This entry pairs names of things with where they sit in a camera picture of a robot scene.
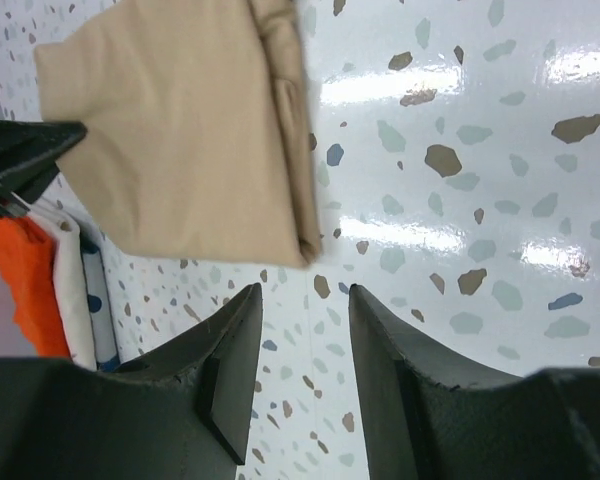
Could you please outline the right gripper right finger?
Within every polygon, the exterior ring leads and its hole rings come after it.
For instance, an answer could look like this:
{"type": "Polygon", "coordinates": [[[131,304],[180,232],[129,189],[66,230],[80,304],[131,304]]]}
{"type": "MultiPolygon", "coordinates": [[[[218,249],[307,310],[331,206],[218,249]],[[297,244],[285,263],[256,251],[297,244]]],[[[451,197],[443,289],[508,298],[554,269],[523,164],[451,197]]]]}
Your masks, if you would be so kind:
{"type": "Polygon", "coordinates": [[[371,478],[600,479],[600,368],[504,373],[360,285],[349,322],[371,478]]]}

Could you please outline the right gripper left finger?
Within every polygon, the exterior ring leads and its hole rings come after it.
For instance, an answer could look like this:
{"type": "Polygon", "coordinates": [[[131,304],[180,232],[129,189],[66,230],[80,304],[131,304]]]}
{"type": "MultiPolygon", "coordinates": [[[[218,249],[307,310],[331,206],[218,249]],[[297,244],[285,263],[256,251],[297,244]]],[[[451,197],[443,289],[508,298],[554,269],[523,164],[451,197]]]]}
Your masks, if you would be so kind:
{"type": "Polygon", "coordinates": [[[247,456],[262,332],[252,284],[111,373],[0,358],[0,479],[232,479],[247,456]]]}

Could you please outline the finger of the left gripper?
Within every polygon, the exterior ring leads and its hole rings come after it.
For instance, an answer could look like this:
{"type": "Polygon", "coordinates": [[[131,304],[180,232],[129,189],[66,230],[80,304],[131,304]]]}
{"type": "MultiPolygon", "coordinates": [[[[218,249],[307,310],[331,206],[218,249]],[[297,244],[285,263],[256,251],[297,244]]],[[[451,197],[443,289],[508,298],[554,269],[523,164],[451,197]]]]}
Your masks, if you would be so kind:
{"type": "Polygon", "coordinates": [[[86,126],[76,121],[0,120],[0,173],[12,173],[55,160],[86,134],[86,126]]]}
{"type": "Polygon", "coordinates": [[[0,202],[35,203],[47,190],[59,174],[55,162],[44,166],[16,165],[7,167],[0,173],[0,184],[3,190],[0,193],[0,202]]]}

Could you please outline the beige t shirt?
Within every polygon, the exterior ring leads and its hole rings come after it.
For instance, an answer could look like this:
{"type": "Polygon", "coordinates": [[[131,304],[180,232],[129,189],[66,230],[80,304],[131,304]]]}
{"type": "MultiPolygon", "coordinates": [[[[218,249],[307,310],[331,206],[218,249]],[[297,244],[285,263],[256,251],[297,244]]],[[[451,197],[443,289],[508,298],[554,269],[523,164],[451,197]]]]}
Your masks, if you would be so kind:
{"type": "Polygon", "coordinates": [[[290,1],[122,1],[34,51],[59,160],[130,255],[304,268],[322,251],[290,1]]]}

